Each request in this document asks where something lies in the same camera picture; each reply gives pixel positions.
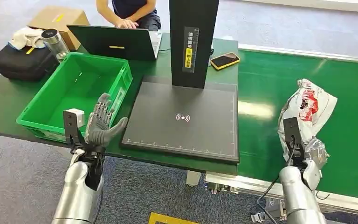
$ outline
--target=yellow phone case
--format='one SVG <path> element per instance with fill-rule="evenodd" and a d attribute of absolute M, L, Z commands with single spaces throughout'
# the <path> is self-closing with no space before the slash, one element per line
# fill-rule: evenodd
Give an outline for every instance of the yellow phone case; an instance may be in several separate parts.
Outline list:
<path fill-rule="evenodd" d="M 217 67 L 217 66 L 213 63 L 212 60 L 214 60 L 214 59 L 216 59 L 216 58 L 218 58 L 218 57 L 227 55 L 227 54 L 234 54 L 234 55 L 238 58 L 238 60 L 236 60 L 235 62 L 231 62 L 231 63 L 225 64 L 225 65 L 220 66 L 220 67 Z M 223 68 L 228 67 L 228 66 L 230 66 L 230 65 L 233 65 L 233 64 L 235 64 L 235 63 L 238 63 L 238 62 L 240 62 L 240 60 L 241 60 L 241 59 L 240 59 L 234 52 L 230 52 L 230 53 L 225 53 L 225 54 L 223 54 L 223 55 L 220 55 L 220 56 L 217 56 L 217 57 L 212 58 L 212 59 L 211 59 L 211 65 L 212 65 L 215 69 L 220 70 L 220 69 L 223 69 Z"/>

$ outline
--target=person's hand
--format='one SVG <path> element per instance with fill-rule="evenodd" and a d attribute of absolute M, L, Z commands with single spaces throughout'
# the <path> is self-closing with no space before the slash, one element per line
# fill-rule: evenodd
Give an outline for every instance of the person's hand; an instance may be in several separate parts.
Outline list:
<path fill-rule="evenodd" d="M 136 22 L 133 22 L 131 20 L 125 19 L 125 20 L 119 20 L 116 24 L 117 28 L 125 28 L 125 29 L 136 29 L 137 26 L 139 26 Z"/>

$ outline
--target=cardboard box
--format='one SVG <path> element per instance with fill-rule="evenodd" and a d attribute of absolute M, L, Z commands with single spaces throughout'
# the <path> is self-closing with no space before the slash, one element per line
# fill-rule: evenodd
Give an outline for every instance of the cardboard box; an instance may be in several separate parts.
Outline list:
<path fill-rule="evenodd" d="M 77 50 L 80 42 L 67 25 L 89 25 L 89 20 L 81 9 L 61 6 L 46 6 L 29 22 L 28 26 L 41 29 L 56 29 L 70 50 Z"/>

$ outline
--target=black stand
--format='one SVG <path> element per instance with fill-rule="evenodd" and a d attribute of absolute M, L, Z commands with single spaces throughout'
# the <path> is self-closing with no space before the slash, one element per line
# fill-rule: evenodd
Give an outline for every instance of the black stand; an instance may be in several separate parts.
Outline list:
<path fill-rule="evenodd" d="M 172 85 L 204 88 L 219 0 L 171 0 Z"/>

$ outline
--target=black vertical panel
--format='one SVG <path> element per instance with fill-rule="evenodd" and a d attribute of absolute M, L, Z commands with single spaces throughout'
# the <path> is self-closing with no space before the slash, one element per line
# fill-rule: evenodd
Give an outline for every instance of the black vertical panel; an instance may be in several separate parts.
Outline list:
<path fill-rule="evenodd" d="M 219 0 L 170 0 L 172 85 L 204 88 Z M 185 68 L 188 30 L 198 29 L 193 69 Z"/>

